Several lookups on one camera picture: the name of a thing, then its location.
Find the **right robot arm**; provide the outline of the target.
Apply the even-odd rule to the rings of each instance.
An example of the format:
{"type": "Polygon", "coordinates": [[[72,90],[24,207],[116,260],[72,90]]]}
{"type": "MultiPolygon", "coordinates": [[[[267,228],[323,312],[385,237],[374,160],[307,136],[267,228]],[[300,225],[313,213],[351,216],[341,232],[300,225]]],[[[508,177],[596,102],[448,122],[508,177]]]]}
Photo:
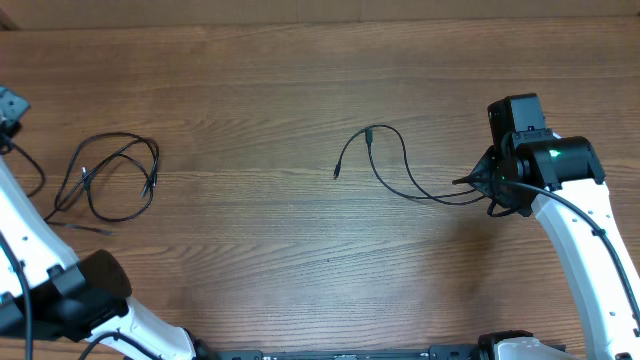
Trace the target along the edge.
{"type": "Polygon", "coordinates": [[[504,215],[534,216],[543,227],[569,283],[588,358],[638,358],[639,275],[594,147],[549,128],[534,93],[505,97],[487,112],[493,144],[462,183],[504,215]]]}

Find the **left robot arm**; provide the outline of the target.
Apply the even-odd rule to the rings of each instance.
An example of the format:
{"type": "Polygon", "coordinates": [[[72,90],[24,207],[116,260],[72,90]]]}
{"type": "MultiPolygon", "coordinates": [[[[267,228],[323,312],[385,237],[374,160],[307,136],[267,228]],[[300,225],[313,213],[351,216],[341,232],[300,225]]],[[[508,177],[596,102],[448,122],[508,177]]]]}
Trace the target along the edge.
{"type": "Polygon", "coordinates": [[[124,359],[209,359],[209,350],[201,340],[184,328],[164,322],[133,297],[130,281],[111,253],[98,250],[79,259],[50,227],[111,235],[97,228],[49,221],[56,213],[68,210],[85,193],[91,212],[103,221],[124,222],[139,216],[154,198],[160,155],[157,143],[126,132],[98,134],[84,140],[70,160],[54,199],[54,209],[43,218],[30,197],[43,188],[45,173],[12,139],[29,108],[28,101],[1,86],[1,337],[24,339],[25,359],[33,359],[34,340],[59,338],[89,343],[79,359],[86,359],[98,344],[117,350],[124,359]],[[116,137],[132,140],[92,169],[82,168],[80,180],[63,197],[80,151],[96,140],[116,137]],[[150,151],[149,171],[126,154],[137,144],[146,145],[150,151]],[[40,183],[29,194],[2,158],[11,152],[24,156],[40,176],[40,183]],[[148,200],[133,215],[107,218],[94,208],[91,183],[118,159],[131,162],[141,171],[144,177],[141,197],[148,195],[148,200]]]}

